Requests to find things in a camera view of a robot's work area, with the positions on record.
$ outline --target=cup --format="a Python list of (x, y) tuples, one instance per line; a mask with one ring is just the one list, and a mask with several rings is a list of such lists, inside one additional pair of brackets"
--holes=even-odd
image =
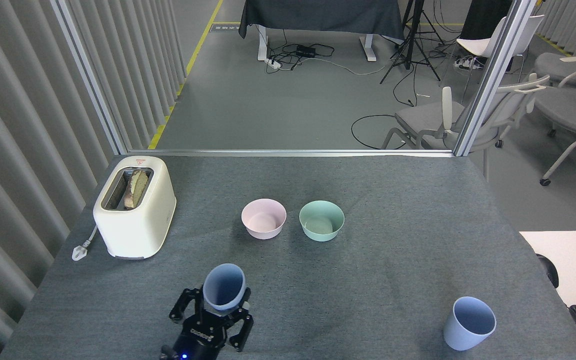
[(497, 319), (484, 301), (472, 296), (455, 300), (443, 326), (443, 339), (457, 351), (473, 348), (497, 328)]
[(344, 212), (330, 201), (309, 202), (299, 212), (303, 232), (316, 242), (327, 242), (336, 237), (344, 221)]
[(271, 198), (254, 200), (241, 211), (241, 222), (256, 239), (274, 238), (286, 222), (286, 209)]
[(203, 300), (220, 313), (236, 308), (245, 291), (246, 276), (235, 264), (215, 267), (203, 281)]

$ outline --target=gray felt tablecloth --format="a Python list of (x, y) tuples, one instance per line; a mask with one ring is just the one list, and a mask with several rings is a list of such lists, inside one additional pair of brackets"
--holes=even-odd
[(239, 35), (245, 38), (253, 24), (272, 29), (379, 34), (404, 39), (397, 0), (246, 0)]
[[(181, 332), (168, 319), (181, 291), (222, 263), (243, 269), (255, 322), (243, 353), (226, 346), (220, 360), (576, 359), (566, 306), (467, 158), (162, 159), (177, 198), (162, 249), (120, 260), (98, 237), (71, 260), (94, 227), (91, 199), (1, 360), (157, 359)], [(288, 212), (273, 239), (254, 239), (241, 223), (258, 198)], [(298, 219), (319, 199), (345, 212), (324, 243)], [(461, 296), (487, 302), (497, 318), (467, 351), (442, 337)]]

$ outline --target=toast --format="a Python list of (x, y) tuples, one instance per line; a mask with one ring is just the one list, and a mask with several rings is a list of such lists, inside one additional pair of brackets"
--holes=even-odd
[(132, 210), (139, 205), (139, 200), (144, 194), (146, 184), (148, 183), (148, 175), (143, 170), (135, 170), (130, 176), (130, 182), (126, 189), (126, 194), (123, 197), (123, 205), (126, 210)]

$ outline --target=white toaster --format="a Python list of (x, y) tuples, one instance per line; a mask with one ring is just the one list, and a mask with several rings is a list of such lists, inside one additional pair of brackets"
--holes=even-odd
[[(148, 176), (146, 187), (134, 209), (126, 209), (124, 196), (133, 171), (138, 169)], [(119, 161), (103, 185), (94, 203), (93, 217), (110, 255), (120, 259), (145, 259), (162, 248), (176, 205), (177, 198), (163, 160), (130, 156)]]

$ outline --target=white chair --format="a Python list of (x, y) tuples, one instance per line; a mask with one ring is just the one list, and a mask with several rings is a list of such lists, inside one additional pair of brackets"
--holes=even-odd
[[(515, 54), (515, 56), (517, 57), (521, 57), (521, 69), (519, 69), (519, 78), (517, 80), (517, 83), (521, 81), (522, 72), (524, 71), (524, 60), (525, 60), (524, 53), (528, 49), (528, 45), (530, 45), (530, 41), (533, 38), (535, 32), (537, 31), (537, 27), (539, 27), (539, 24), (541, 24), (542, 20), (544, 20), (544, 15), (542, 14), (537, 16), (530, 16), (530, 18), (528, 18), (528, 22), (526, 23), (525, 27), (523, 28), (523, 32), (519, 37), (519, 41), (517, 41), (517, 44), (514, 46), (514, 50), (512, 51), (512, 54)], [(464, 50), (468, 51), (473, 56), (473, 62), (471, 63), (470, 71), (468, 72), (468, 80), (466, 80), (466, 86), (464, 86), (463, 88), (463, 94), (461, 96), (462, 100), (464, 100), (464, 96), (466, 96), (466, 90), (468, 89), (468, 84), (471, 81), (471, 75), (473, 75), (473, 67), (474, 67), (473, 65), (475, 64), (478, 58), (489, 58), (492, 55), (492, 51), (495, 47), (495, 44), (497, 43), (499, 34), (501, 33), (501, 28), (503, 27), (505, 22), (506, 17), (504, 16), (501, 20), (499, 20), (499, 23), (494, 28), (494, 32), (492, 33), (492, 36), (490, 36), (490, 38), (457, 39), (457, 44), (459, 44)], [(455, 48), (457, 48), (457, 46), (454, 46), (452, 48), (452, 52), (450, 53), (450, 57), (448, 59), (453, 58), (453, 55), (455, 54)], [(440, 87), (444, 83), (443, 79), (446, 77), (446, 73), (448, 72), (448, 68), (450, 68), (450, 66), (451, 62), (448, 61), (446, 64), (446, 69), (443, 72), (443, 76), (441, 76), (441, 82), (439, 82)]]
[[(546, 89), (548, 75), (537, 79), (535, 73), (528, 76), (528, 82), (499, 86), (494, 92), (484, 121), (479, 129), (470, 152), (484, 151), (484, 176), (488, 178), (488, 149), (505, 135), (511, 126), (519, 126), (521, 118), (533, 111), (535, 92)], [(464, 128), (466, 118), (464, 107), (453, 102), (451, 89), (442, 89), (441, 102), (407, 107), (395, 113), (397, 127), (390, 129), (381, 145), (386, 149), (393, 134), (397, 134), (413, 149), (452, 149), (457, 143), (459, 132)]]

